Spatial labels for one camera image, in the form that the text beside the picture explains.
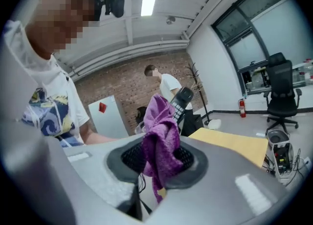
office chair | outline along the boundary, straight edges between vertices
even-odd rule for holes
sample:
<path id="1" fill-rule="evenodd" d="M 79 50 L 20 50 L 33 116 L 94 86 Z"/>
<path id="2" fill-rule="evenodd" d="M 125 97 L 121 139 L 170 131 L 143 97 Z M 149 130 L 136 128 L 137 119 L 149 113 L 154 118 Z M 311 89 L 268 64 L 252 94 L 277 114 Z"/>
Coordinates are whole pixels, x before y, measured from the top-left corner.
<path id="1" fill-rule="evenodd" d="M 284 131 L 288 134 L 285 123 L 295 124 L 296 129 L 299 127 L 296 121 L 285 118 L 297 114 L 302 91 L 296 89 L 298 94 L 298 102 L 296 104 L 292 85 L 292 62 L 286 60 L 282 53 L 269 57 L 267 72 L 271 82 L 271 101 L 268 102 L 269 91 L 264 93 L 264 97 L 267 100 L 268 113 L 277 116 L 277 118 L 268 117 L 267 122 L 269 120 L 276 122 L 266 130 L 266 134 L 279 124 L 283 126 Z"/>

chair armrest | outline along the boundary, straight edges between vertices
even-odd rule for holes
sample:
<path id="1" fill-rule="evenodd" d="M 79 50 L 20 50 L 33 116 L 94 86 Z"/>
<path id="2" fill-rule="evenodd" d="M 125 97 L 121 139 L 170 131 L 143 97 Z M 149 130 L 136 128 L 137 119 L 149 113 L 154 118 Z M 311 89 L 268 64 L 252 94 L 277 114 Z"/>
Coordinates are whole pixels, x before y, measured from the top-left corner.
<path id="1" fill-rule="evenodd" d="M 302 91 L 301 89 L 295 89 L 298 95 L 298 102 L 297 102 L 297 108 L 299 107 L 299 102 L 300 102 L 300 96 L 302 96 Z"/>
<path id="2" fill-rule="evenodd" d="M 266 103 L 267 103 L 267 105 L 268 105 L 268 95 L 269 95 L 269 91 L 264 92 L 263 97 L 266 98 Z"/>

black coat stand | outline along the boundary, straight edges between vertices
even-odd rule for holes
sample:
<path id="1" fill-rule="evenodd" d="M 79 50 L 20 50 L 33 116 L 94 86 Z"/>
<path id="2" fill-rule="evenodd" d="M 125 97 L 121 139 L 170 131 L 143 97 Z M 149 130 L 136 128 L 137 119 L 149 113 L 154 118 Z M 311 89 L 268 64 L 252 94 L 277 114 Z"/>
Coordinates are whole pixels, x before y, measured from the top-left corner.
<path id="1" fill-rule="evenodd" d="M 204 124 L 205 124 L 205 125 L 209 125 L 209 122 L 210 122 L 211 120 L 210 120 L 210 118 L 209 118 L 209 113 L 207 112 L 206 105 L 205 105 L 204 98 L 203 98 L 203 94 L 202 94 L 202 91 L 201 91 L 201 89 L 203 88 L 203 86 L 200 87 L 200 85 L 198 84 L 198 80 L 197 80 L 197 77 L 199 76 L 198 70 L 197 70 L 196 72 L 194 71 L 195 63 L 193 63 L 192 66 L 190 66 L 190 64 L 188 64 L 188 65 L 189 65 L 189 66 L 186 67 L 186 68 L 188 68 L 188 69 L 191 71 L 191 74 L 188 74 L 188 76 L 189 76 L 191 79 L 194 79 L 194 80 L 195 80 L 195 83 L 196 83 L 196 86 L 197 86 L 197 90 L 199 91 L 201 100 L 202 100 L 203 105 L 204 105 L 205 115 L 206 115 L 206 118 L 207 118 L 207 120 L 204 122 Z"/>

man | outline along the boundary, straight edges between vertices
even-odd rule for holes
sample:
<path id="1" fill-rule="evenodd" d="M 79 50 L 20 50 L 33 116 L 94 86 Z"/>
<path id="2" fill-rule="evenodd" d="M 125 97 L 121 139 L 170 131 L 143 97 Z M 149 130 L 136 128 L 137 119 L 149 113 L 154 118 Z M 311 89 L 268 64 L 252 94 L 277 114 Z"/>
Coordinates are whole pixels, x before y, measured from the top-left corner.
<path id="1" fill-rule="evenodd" d="M 2 58 L 9 64 L 7 69 L 21 77 L 20 83 L 12 86 L 12 92 L 14 87 L 22 90 L 10 97 L 19 101 L 16 108 L 25 102 L 26 109 L 17 115 L 20 118 L 9 116 L 14 107 L 6 103 L 11 108 L 6 117 L 41 129 L 44 135 L 58 138 L 63 147 L 113 140 L 90 129 L 89 117 L 72 79 L 53 56 L 77 38 L 83 27 L 99 20 L 101 7 L 100 0 L 40 0 L 26 27 L 8 21 L 2 34 L 1 45 L 6 50 Z"/>
<path id="2" fill-rule="evenodd" d="M 145 68 L 144 73 L 146 76 L 152 76 L 157 78 L 157 80 L 160 82 L 161 94 L 169 102 L 172 101 L 174 96 L 182 88 L 181 84 L 174 76 L 170 74 L 161 74 L 154 65 L 148 65 Z M 196 130 L 197 129 L 195 127 L 192 105 L 191 103 L 189 103 L 185 109 L 184 124 L 181 135 L 190 136 Z"/>

